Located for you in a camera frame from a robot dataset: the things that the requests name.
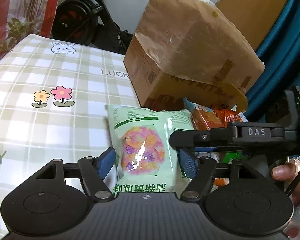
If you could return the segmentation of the green vegetable chips bag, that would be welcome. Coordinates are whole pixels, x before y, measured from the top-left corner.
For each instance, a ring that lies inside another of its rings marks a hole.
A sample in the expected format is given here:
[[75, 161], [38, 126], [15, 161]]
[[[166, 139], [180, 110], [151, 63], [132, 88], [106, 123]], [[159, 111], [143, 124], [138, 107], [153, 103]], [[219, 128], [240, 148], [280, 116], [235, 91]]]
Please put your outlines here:
[[113, 193], [181, 194], [190, 178], [180, 167], [169, 137], [174, 131], [193, 130], [190, 112], [156, 112], [121, 105], [108, 105], [107, 111], [116, 152], [117, 182]]

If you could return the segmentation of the orange brown snack packet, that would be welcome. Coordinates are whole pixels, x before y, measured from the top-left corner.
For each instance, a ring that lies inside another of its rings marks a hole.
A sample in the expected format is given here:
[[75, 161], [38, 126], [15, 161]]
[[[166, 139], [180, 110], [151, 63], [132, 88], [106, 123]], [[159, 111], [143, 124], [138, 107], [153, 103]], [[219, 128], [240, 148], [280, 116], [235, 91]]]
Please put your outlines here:
[[183, 98], [183, 103], [191, 113], [191, 121], [195, 130], [206, 131], [225, 127], [218, 115], [209, 107], [190, 102], [187, 98]]

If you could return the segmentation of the teal blue curtain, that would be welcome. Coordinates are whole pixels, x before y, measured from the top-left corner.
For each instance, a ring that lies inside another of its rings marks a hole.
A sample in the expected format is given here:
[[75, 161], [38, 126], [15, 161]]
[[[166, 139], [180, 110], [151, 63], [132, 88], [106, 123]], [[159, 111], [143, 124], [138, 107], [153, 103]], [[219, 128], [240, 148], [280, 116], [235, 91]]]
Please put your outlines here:
[[262, 119], [279, 92], [300, 87], [300, 0], [287, 1], [256, 53], [266, 68], [246, 94], [250, 121]]

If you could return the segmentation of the checkered bed sheet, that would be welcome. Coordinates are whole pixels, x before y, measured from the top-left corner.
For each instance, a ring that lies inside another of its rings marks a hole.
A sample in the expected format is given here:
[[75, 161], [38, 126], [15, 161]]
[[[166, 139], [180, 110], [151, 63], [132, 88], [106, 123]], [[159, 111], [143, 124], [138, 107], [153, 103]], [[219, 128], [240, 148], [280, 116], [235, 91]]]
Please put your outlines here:
[[91, 200], [78, 161], [113, 148], [108, 105], [140, 107], [122, 55], [29, 35], [0, 60], [0, 239], [300, 239], [300, 155], [193, 150], [217, 161], [202, 202], [114, 194], [115, 155], [114, 199]]

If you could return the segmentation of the wooden wardrobe panel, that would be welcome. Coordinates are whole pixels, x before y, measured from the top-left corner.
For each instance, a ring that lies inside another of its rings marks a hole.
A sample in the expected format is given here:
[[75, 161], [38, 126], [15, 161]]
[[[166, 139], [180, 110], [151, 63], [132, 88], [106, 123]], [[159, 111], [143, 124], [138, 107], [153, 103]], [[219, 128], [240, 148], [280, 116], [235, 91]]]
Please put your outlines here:
[[261, 44], [287, 0], [219, 0], [218, 9], [237, 27], [253, 49]]

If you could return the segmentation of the brown cardboard box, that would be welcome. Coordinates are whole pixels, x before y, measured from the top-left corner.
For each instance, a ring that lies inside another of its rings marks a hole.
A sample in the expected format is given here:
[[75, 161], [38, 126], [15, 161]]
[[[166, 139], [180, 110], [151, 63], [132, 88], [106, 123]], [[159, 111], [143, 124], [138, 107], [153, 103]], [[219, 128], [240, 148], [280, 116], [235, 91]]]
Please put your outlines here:
[[149, 0], [124, 64], [142, 107], [247, 110], [246, 92], [265, 66], [222, 12], [202, 0]]

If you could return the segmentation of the black exercise bike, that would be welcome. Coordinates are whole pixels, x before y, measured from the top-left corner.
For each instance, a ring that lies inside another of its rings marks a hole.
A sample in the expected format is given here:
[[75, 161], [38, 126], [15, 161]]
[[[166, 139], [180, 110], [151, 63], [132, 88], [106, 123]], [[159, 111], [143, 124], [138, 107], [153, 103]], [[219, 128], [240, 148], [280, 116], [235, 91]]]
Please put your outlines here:
[[56, 9], [54, 39], [124, 55], [133, 35], [115, 23], [103, 0], [65, 0]]

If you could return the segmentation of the red plant print curtain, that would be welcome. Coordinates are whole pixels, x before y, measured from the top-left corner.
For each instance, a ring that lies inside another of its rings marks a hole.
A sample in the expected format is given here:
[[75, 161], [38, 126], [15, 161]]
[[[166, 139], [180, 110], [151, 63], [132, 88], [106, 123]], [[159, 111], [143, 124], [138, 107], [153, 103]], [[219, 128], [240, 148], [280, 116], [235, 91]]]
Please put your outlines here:
[[0, 0], [0, 59], [30, 34], [49, 37], [58, 0]]

